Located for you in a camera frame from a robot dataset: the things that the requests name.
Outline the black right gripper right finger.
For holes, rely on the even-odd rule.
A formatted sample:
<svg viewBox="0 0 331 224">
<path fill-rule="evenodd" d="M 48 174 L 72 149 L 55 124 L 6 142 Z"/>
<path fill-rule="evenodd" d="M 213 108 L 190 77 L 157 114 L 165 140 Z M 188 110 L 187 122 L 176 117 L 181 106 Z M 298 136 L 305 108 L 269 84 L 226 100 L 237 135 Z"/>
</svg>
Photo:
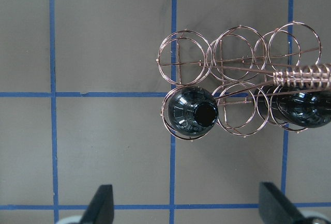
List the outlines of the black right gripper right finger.
<svg viewBox="0 0 331 224">
<path fill-rule="evenodd" d="M 263 223 L 301 223 L 304 215 L 274 183 L 259 184 L 259 215 Z"/>
</svg>

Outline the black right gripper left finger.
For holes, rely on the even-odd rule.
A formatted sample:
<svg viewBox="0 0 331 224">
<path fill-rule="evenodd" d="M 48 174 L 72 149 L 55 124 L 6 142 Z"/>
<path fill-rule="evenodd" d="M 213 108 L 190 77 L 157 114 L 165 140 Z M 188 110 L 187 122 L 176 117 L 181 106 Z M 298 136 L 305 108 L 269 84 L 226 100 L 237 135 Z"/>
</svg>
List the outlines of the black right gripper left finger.
<svg viewBox="0 0 331 224">
<path fill-rule="evenodd" d="M 109 224 L 114 220 L 112 185 L 101 185 L 84 212 L 80 223 Z"/>
</svg>

